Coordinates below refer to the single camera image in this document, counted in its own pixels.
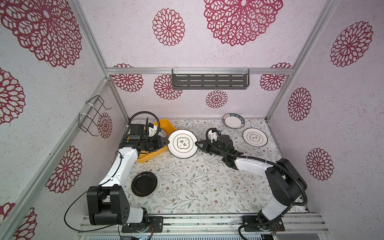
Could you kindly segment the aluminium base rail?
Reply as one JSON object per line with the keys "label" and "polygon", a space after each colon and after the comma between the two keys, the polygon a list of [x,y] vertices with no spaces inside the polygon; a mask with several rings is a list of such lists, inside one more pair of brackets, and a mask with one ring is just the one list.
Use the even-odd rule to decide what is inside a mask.
{"label": "aluminium base rail", "polygon": [[281,221],[269,231],[252,232],[249,228],[238,233],[244,224],[245,214],[166,214],[150,215],[154,221],[155,232],[132,233],[128,226],[111,226],[101,229],[89,223],[84,216],[78,240],[129,240],[136,237],[141,240],[330,240],[328,227],[320,214],[293,213],[286,214]]}

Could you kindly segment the small green-rim lettered plate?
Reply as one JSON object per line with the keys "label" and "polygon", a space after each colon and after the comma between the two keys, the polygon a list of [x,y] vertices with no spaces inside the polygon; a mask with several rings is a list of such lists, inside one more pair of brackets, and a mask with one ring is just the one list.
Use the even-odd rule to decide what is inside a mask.
{"label": "small green-rim lettered plate", "polygon": [[245,126],[245,119],[234,113],[229,113],[223,116],[222,118],[223,124],[230,129],[241,129]]}

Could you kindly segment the small white clover-emblem plate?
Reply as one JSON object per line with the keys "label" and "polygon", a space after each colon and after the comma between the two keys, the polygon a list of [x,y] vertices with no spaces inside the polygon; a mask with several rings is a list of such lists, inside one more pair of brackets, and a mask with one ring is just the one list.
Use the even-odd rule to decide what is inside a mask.
{"label": "small white clover-emblem plate", "polygon": [[256,128],[248,128],[243,131],[244,141],[252,147],[264,147],[268,143],[268,136],[265,132]]}

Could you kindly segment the black plate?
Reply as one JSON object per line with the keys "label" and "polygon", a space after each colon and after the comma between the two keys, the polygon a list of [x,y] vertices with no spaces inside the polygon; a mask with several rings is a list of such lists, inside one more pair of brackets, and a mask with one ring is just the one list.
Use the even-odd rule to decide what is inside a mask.
{"label": "black plate", "polygon": [[134,177],[131,189],[134,195],[146,197],[153,193],[158,185],[158,179],[152,172],[142,172]]}

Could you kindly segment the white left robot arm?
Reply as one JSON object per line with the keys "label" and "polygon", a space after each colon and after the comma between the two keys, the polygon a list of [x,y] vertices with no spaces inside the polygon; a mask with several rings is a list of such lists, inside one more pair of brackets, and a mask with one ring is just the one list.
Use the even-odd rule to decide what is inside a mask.
{"label": "white left robot arm", "polygon": [[130,125],[130,133],[120,142],[109,172],[98,186],[90,187],[87,192],[91,225],[148,225],[147,211],[130,206],[123,184],[142,152],[153,153],[168,144],[159,132],[154,124]]}

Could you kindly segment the yellow plastic bin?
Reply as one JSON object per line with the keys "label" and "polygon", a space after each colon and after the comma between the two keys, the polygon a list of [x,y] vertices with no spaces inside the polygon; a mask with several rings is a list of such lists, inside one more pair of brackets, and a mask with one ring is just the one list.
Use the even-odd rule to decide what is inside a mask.
{"label": "yellow plastic bin", "polygon": [[[160,129],[165,130],[168,133],[168,137],[171,133],[173,133],[174,131],[177,130],[175,128],[175,126],[167,119],[160,119]],[[150,160],[150,159],[152,159],[152,158],[154,158],[154,157],[156,157],[159,154],[162,154],[164,152],[165,152],[165,150],[157,151],[157,152],[155,151],[152,153],[141,152],[139,158],[137,159],[137,163],[147,162],[148,160]]]}

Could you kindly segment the grey slotted wall shelf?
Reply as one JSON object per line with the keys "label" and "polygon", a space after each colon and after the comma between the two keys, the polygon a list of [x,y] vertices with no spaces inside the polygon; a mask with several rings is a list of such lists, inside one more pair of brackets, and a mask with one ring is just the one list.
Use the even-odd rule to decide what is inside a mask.
{"label": "grey slotted wall shelf", "polygon": [[248,69],[235,71],[179,71],[172,69],[175,90],[245,90],[250,85]]}

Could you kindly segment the large white clover-emblem plate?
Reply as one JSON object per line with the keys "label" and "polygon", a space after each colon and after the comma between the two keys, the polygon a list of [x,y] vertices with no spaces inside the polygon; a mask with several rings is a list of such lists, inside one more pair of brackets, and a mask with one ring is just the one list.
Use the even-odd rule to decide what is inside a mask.
{"label": "large white clover-emblem plate", "polygon": [[169,135],[168,141],[169,152],[179,159],[191,158],[198,151],[196,146],[198,139],[191,131],[176,130]]}

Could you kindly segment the large green-rim lettered plate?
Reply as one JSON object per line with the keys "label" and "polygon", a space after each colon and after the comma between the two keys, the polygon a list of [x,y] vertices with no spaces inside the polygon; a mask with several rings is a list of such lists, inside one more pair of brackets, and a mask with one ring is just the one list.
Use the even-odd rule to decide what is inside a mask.
{"label": "large green-rim lettered plate", "polygon": [[160,129],[159,136],[162,136],[163,138],[167,139],[168,138],[168,133],[165,130]]}

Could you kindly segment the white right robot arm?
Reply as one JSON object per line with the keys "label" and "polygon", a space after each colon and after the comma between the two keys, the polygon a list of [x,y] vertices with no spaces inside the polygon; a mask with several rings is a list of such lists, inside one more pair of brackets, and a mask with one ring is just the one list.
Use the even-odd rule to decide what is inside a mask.
{"label": "white right robot arm", "polygon": [[307,184],[295,167],[287,159],[273,162],[258,157],[247,156],[235,149],[228,135],[195,142],[203,153],[222,158],[224,164],[237,171],[259,176],[267,181],[270,200],[259,211],[257,223],[272,224],[279,221],[293,207],[303,207],[308,203]]}

